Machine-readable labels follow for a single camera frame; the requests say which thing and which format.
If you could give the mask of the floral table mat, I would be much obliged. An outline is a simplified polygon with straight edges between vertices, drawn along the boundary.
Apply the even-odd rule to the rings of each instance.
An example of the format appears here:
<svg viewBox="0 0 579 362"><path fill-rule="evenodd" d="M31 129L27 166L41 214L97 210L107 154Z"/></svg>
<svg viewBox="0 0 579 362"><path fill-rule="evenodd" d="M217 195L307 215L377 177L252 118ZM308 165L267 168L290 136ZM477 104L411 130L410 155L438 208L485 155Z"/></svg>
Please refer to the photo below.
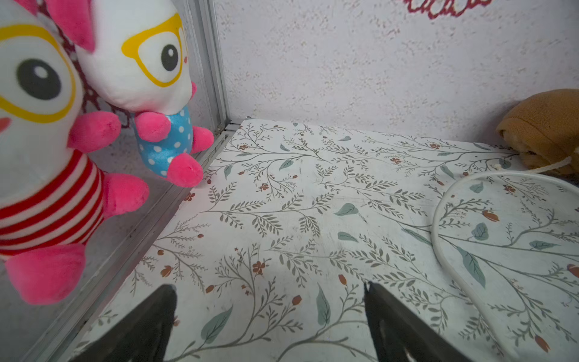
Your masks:
<svg viewBox="0 0 579 362"><path fill-rule="evenodd" d="M578 196L512 149L249 120L77 350L163 284L167 360L371 361L363 285L477 361L578 359Z"/></svg>

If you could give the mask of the brown plush toy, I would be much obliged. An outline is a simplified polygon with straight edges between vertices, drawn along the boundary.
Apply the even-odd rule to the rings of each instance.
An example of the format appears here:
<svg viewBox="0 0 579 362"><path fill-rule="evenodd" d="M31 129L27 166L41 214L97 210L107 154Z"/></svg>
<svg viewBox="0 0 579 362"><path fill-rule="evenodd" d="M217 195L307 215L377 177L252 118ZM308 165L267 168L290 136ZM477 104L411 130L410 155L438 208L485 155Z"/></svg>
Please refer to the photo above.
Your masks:
<svg viewBox="0 0 579 362"><path fill-rule="evenodd" d="M516 150L528 169L571 158L549 173L578 175L578 90L559 89L533 95L509 111L496 131Z"/></svg>

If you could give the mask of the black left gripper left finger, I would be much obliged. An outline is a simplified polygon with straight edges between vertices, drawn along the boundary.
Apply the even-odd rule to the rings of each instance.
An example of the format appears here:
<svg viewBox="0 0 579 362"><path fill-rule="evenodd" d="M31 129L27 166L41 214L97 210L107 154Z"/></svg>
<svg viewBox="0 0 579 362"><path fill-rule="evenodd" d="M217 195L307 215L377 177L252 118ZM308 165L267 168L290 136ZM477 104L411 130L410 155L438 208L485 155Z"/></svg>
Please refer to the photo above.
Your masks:
<svg viewBox="0 0 579 362"><path fill-rule="evenodd" d="M175 286L160 286L72 361L163 361L176 304Z"/></svg>

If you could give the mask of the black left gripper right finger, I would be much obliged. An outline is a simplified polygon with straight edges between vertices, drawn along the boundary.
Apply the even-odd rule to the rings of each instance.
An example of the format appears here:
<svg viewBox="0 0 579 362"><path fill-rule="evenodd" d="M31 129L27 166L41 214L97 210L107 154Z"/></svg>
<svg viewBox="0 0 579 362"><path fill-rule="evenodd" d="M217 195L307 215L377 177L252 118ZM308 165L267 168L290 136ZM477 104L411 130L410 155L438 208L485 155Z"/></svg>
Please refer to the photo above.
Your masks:
<svg viewBox="0 0 579 362"><path fill-rule="evenodd" d="M379 361L469 361L383 286L364 285L367 324Z"/></svg>

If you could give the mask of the white plush blue dotted shirt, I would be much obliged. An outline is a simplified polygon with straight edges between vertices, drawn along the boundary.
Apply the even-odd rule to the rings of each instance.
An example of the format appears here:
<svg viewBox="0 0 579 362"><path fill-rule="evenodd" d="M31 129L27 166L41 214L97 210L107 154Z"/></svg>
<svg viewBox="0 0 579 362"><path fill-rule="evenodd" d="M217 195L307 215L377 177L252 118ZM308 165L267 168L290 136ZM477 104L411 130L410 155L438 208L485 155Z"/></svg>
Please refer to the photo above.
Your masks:
<svg viewBox="0 0 579 362"><path fill-rule="evenodd" d="M134 113L143 163L170 183L192 188L204 177L194 154L214 134L193 125L191 80L181 16L171 1L48 1L75 45L82 72L107 103Z"/></svg>

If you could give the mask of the white plush red striped shirt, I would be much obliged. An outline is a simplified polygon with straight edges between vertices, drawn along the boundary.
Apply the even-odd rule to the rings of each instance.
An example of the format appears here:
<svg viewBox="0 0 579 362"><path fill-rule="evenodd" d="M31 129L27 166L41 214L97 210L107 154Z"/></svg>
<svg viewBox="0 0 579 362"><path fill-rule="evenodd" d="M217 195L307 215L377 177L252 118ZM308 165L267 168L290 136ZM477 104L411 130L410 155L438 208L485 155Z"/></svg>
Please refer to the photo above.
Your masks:
<svg viewBox="0 0 579 362"><path fill-rule="evenodd" d="M102 222L138 210L149 187L90 159L121 123L81 112L80 76L37 9L1 3L1 260L26 303L50 305L77 286Z"/></svg>

